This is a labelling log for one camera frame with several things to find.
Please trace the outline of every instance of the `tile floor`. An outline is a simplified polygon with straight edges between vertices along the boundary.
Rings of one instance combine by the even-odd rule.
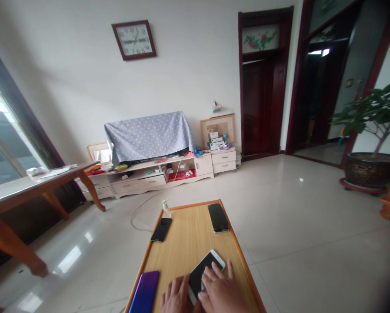
[[[378,312],[390,288],[390,222],[375,197],[347,192],[342,171],[291,156],[243,163],[165,190],[75,210],[31,247],[51,274],[14,260],[0,268],[5,312],[119,313],[125,307],[161,200],[221,199],[268,313]]]
[[[316,146],[295,151],[296,155],[304,156],[320,161],[341,164],[346,143],[338,146],[337,143],[327,143],[323,146]]]

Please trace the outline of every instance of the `clock hand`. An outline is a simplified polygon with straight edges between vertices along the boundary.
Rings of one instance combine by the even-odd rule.
[[[138,37],[138,29],[137,29],[137,35],[134,38],[134,44],[137,42],[137,37]]]

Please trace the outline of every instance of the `drawer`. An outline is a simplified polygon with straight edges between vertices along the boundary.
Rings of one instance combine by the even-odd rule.
[[[139,180],[124,181],[123,183],[112,184],[112,188],[115,193],[124,193],[130,190],[136,190],[141,188]]]
[[[76,181],[76,183],[79,185],[80,190],[89,191],[89,189],[85,186],[85,184],[82,183],[80,180]],[[92,180],[92,183],[94,184],[96,189],[110,186],[109,180],[107,178],[100,178],[97,180]]]
[[[96,193],[97,193],[99,199],[108,198],[110,196],[113,196],[113,192],[109,187],[96,189]],[[86,200],[88,200],[88,201],[93,200],[89,191],[83,191],[83,195],[85,196]]]
[[[235,154],[235,151],[231,151],[231,152],[227,152],[227,153],[220,153],[220,154],[213,154],[212,155],[212,164],[235,161],[236,158],[237,158],[237,156]]]
[[[218,163],[218,164],[212,164],[213,166],[213,172],[219,173],[224,172],[226,170],[235,170],[235,160],[230,162],[224,162],[224,163]]]
[[[146,189],[146,188],[161,186],[166,184],[166,179],[164,178],[164,175],[148,177],[148,178],[140,179],[138,181],[140,182],[141,189]]]

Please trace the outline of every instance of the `tv stand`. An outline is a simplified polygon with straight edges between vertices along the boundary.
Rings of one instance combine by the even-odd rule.
[[[112,197],[119,199],[123,196],[141,194],[151,190],[162,190],[171,187],[175,187],[184,183],[193,183],[204,178],[214,178],[218,173],[235,170],[236,152],[232,147],[229,150],[214,150],[206,152],[201,155],[199,159],[191,156],[180,156],[178,158],[165,158],[164,162],[158,163],[159,160],[151,160],[147,162],[141,162],[118,172],[108,172],[99,175],[89,176],[99,199]],[[186,168],[194,168],[195,177],[186,178],[182,180],[169,179],[169,174],[164,172],[155,172],[156,168],[172,164],[173,173],[177,172],[177,168],[182,164],[186,164]],[[152,174],[145,174],[147,170],[152,170]],[[122,180],[120,178],[121,173],[133,171],[133,175],[129,178]],[[80,189],[83,192],[85,198],[89,201],[92,200],[89,190],[80,181],[76,181]]]

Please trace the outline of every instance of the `wooden table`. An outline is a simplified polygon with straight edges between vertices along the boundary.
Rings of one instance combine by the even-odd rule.
[[[229,232],[215,234],[212,230],[208,211],[208,204],[212,203],[220,203],[224,208],[221,200],[215,200],[170,209],[173,221],[166,239],[162,243],[149,242],[125,313],[130,309],[142,273],[160,271],[153,306],[153,312],[160,312],[160,297],[169,282],[175,277],[190,273],[211,249],[225,262],[231,259],[238,286],[251,312],[266,312],[231,224]],[[154,229],[162,217],[165,217],[163,212],[160,213]],[[227,267],[223,273],[228,276]]]
[[[67,220],[69,215],[63,209],[52,189],[79,177],[82,183],[89,189],[96,206],[105,212],[105,207],[100,203],[92,181],[84,172],[85,169],[98,162],[86,162],[77,165],[77,168],[60,175],[42,178],[46,174],[23,177],[0,185],[0,213],[8,211],[34,197],[43,195],[54,207],[61,218]],[[24,263],[31,273],[44,277],[48,274],[47,265],[10,229],[0,220],[0,249],[10,256]]]

